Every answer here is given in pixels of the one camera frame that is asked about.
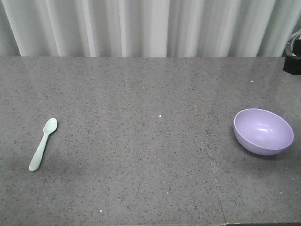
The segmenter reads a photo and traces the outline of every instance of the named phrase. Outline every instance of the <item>spoon bowl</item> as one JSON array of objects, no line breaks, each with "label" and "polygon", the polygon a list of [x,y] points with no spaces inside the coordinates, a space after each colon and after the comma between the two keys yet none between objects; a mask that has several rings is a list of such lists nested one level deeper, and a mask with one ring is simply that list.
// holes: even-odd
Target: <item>spoon bowl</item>
[{"label": "spoon bowl", "polygon": [[57,128],[57,120],[55,118],[49,119],[43,129],[43,132],[46,134],[53,133]]}]

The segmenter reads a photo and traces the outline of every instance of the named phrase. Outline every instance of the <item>spoon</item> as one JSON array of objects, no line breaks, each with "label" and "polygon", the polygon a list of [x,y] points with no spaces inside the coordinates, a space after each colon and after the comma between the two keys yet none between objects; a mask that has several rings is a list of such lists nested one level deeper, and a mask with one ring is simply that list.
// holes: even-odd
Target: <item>spoon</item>
[{"label": "spoon", "polygon": [[36,171],[39,166],[40,163],[42,161],[42,157],[43,157],[43,153],[44,153],[44,149],[45,149],[45,145],[48,139],[48,136],[53,133],[57,128],[57,120],[55,118],[51,118],[49,119],[43,129],[44,132],[44,136],[37,148],[36,153],[34,154],[32,161],[29,164],[29,170],[30,171]]}]

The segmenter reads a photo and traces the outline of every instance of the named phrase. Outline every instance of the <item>table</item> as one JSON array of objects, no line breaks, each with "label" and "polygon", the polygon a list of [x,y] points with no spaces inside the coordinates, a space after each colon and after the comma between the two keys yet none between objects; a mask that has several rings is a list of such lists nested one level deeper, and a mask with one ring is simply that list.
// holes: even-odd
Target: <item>table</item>
[{"label": "table", "polygon": [[[300,225],[301,76],[283,64],[0,57],[0,224]],[[236,141],[233,118],[250,107],[289,122],[287,151]]]}]

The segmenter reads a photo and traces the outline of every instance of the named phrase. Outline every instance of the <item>granite countertop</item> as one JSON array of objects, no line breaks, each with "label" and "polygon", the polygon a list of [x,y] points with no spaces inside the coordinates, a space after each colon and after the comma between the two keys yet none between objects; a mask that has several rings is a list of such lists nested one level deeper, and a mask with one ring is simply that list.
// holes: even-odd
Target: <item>granite countertop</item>
[{"label": "granite countertop", "polygon": [[[0,57],[0,225],[300,225],[301,76],[283,64]],[[290,123],[287,151],[240,146],[233,118],[250,107]]]}]

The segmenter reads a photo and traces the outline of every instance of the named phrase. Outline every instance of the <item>plastic bowl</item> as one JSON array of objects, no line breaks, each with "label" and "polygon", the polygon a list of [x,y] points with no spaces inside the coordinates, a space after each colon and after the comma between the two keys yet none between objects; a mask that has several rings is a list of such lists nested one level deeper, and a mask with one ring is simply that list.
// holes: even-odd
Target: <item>plastic bowl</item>
[{"label": "plastic bowl", "polygon": [[234,133],[245,149],[260,155],[278,154],[293,142],[293,130],[283,118],[258,108],[236,114]]}]

